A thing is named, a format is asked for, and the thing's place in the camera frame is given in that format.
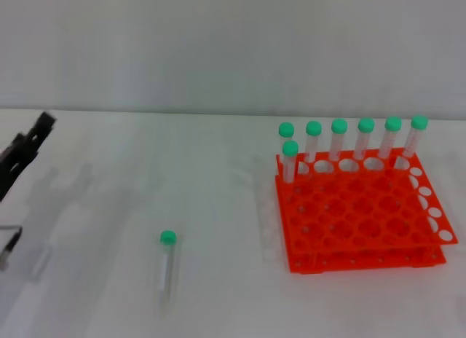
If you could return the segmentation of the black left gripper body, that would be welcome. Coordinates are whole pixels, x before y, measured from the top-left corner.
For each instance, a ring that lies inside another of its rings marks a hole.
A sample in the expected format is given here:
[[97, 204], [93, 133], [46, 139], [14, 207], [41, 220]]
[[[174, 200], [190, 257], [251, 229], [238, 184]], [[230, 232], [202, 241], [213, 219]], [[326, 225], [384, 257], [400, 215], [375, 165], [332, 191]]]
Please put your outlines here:
[[8, 148], [0, 154], [0, 202], [19, 176], [20, 156], [17, 148]]

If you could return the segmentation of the green-capped test tube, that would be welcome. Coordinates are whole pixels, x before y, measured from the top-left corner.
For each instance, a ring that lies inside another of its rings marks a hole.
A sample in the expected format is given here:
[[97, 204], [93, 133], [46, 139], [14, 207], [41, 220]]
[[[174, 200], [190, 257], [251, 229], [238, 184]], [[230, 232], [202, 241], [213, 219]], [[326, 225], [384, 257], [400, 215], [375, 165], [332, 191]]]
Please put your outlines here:
[[402, 121], [400, 117], [388, 117], [384, 124], [384, 135], [378, 150], [377, 157], [385, 160], [389, 157], [392, 151], [396, 135], [401, 129]]
[[343, 148], [344, 136], [347, 131], [347, 121], [342, 118], [334, 119], [331, 124], [331, 146], [328, 158], [332, 162], [337, 162]]
[[396, 159], [394, 168], [405, 170], [408, 168], [408, 159], [413, 157], [419, 145], [421, 137], [427, 129], [428, 118], [422, 115], [416, 115], [411, 118], [411, 127], [408, 132], [403, 151]]
[[177, 243], [178, 236], [174, 231], [166, 229], [161, 232], [159, 236], [159, 262], [156, 280], [156, 303], [160, 312], [166, 311], [170, 301]]
[[292, 184], [295, 178], [296, 157], [299, 153], [298, 144], [293, 141], [286, 141], [283, 144], [283, 181]]
[[294, 136], [294, 126], [291, 122], [282, 122], [278, 127], [278, 134], [280, 137], [280, 160], [283, 162], [283, 144], [286, 141], [293, 140]]
[[318, 142], [322, 133], [322, 125], [318, 121], [309, 121], [306, 126], [306, 144], [305, 144], [305, 162], [309, 164], [309, 173], [314, 174], [314, 164], [316, 162], [316, 154]]
[[366, 154], [366, 149], [370, 140], [371, 133], [375, 127], [375, 122], [372, 118], [361, 118], [358, 122], [358, 138], [356, 140], [353, 159], [363, 160]]

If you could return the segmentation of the orange test tube rack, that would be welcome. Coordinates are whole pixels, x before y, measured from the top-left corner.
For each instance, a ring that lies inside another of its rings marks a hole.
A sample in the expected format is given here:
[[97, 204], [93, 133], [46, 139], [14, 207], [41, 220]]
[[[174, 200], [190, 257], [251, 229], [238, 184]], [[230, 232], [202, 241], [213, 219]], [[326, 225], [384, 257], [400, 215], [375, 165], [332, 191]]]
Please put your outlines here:
[[288, 268], [293, 273], [433, 267], [457, 237], [418, 157], [395, 164], [401, 149], [379, 160], [369, 149], [357, 168], [319, 152], [296, 158], [294, 180], [277, 164], [275, 186]]

